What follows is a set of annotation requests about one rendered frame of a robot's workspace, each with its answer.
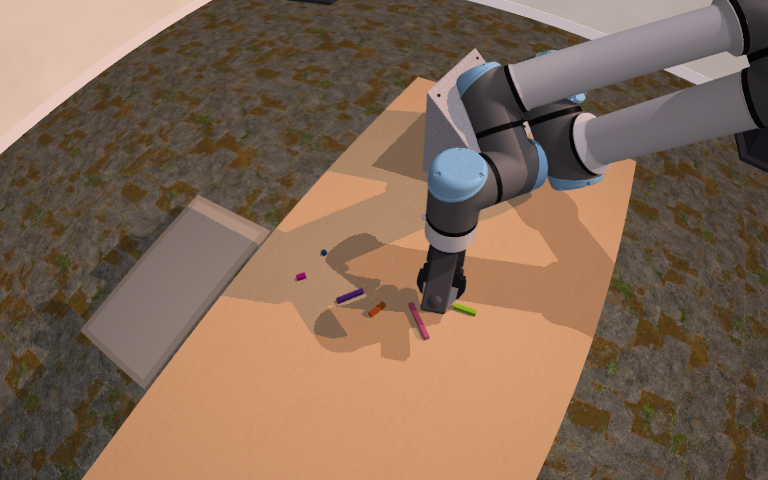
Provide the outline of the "pink rod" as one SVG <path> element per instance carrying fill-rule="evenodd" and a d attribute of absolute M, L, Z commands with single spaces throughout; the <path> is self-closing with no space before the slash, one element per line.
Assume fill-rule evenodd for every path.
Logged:
<path fill-rule="evenodd" d="M 416 321 L 416 323 L 417 323 L 417 325 L 418 325 L 418 327 L 420 329 L 420 332 L 421 332 L 424 340 L 429 339 L 430 336 L 429 336 L 429 334 L 428 334 L 428 332 L 427 332 L 427 330 L 426 330 L 426 328 L 425 328 L 425 326 L 424 326 L 424 324 L 423 324 L 423 322 L 421 320 L 421 317 L 420 317 L 420 315 L 419 315 L 419 313 L 418 313 L 414 303 L 411 302 L 411 303 L 408 304 L 408 306 L 409 306 L 409 308 L 410 308 L 410 310 L 412 312 L 412 315 L 413 315 L 413 317 L 414 317 L 414 319 L 415 319 L 415 321 Z"/>

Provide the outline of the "lime green rod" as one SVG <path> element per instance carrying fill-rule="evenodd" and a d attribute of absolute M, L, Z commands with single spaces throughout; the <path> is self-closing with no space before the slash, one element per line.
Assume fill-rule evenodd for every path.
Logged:
<path fill-rule="evenodd" d="M 463 305 L 458 304 L 458 303 L 455 303 L 453 309 L 461 311 L 461 312 L 464 312 L 464 313 L 472 315 L 472 316 L 475 316 L 476 313 L 477 313 L 477 310 L 469 308 L 469 307 L 466 307 L 466 306 L 463 306 Z"/>

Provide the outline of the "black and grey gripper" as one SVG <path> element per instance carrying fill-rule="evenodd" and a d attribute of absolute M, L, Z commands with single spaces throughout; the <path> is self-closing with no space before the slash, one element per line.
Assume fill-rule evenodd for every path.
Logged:
<path fill-rule="evenodd" d="M 458 300 L 460 298 L 460 296 L 464 293 L 465 288 L 466 288 L 466 276 L 463 276 L 464 270 L 462 269 L 462 267 L 464 265 L 466 249 L 463 252 L 461 251 L 461 252 L 457 252 L 457 253 L 447 253 L 447 252 L 439 251 L 438 249 L 434 248 L 431 244 L 429 245 L 428 254 L 427 254 L 427 262 L 424 263 L 423 269 L 420 268 L 420 271 L 419 271 L 418 277 L 417 277 L 417 286 L 419 288 L 420 293 L 422 293 L 422 295 L 424 293 L 424 289 L 425 289 L 425 285 L 426 285 L 426 280 L 427 280 L 427 276 L 428 276 L 428 271 L 429 271 L 429 267 L 430 267 L 430 262 L 431 262 L 431 257 L 432 257 L 433 249 L 435 249 L 437 252 L 439 252 L 441 254 L 445 254 L 445 255 L 455 255 L 455 254 L 459 253 L 458 254 L 458 259 L 457 259 L 457 264 L 456 264 L 456 269 L 455 269 L 455 273 L 454 273 L 453 283 L 452 283 L 452 287 L 451 287 L 449 302 L 447 304 L 447 308 L 448 308 L 451 304 L 453 304 L 456 300 Z"/>

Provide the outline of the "purple rod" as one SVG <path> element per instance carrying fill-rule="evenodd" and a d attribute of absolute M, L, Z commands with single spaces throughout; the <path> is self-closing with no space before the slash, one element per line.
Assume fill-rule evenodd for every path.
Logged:
<path fill-rule="evenodd" d="M 348 301 L 350 299 L 353 299 L 353 298 L 358 297 L 358 296 L 363 295 L 363 294 L 364 294 L 364 291 L 363 291 L 362 288 L 360 288 L 360 289 L 355 290 L 353 292 L 350 292 L 348 294 L 345 294 L 345 295 L 342 295 L 340 297 L 337 297 L 336 301 L 337 301 L 338 304 L 340 304 L 340 303 L 343 303 L 345 301 Z"/>

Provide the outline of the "orange rod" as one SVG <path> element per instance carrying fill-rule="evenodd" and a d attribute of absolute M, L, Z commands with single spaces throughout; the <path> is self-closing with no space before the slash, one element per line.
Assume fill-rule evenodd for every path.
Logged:
<path fill-rule="evenodd" d="M 374 307 L 372 310 L 370 310 L 368 312 L 368 315 L 372 318 L 374 315 L 376 315 L 378 312 L 380 312 L 385 307 L 386 307 L 386 304 L 382 301 L 376 307 Z"/>

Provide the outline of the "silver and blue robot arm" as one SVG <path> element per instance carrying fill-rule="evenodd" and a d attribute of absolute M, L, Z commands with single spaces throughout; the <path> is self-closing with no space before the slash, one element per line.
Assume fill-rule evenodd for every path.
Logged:
<path fill-rule="evenodd" d="M 599 117 L 582 112 L 585 92 L 725 51 L 750 67 Z M 768 0 L 713 0 L 519 63 L 484 63 L 456 85 L 481 153 L 447 149 L 430 166 L 425 237 L 448 253 L 473 243 L 480 210 L 546 178 L 558 191 L 583 188 L 610 163 L 768 127 Z"/>

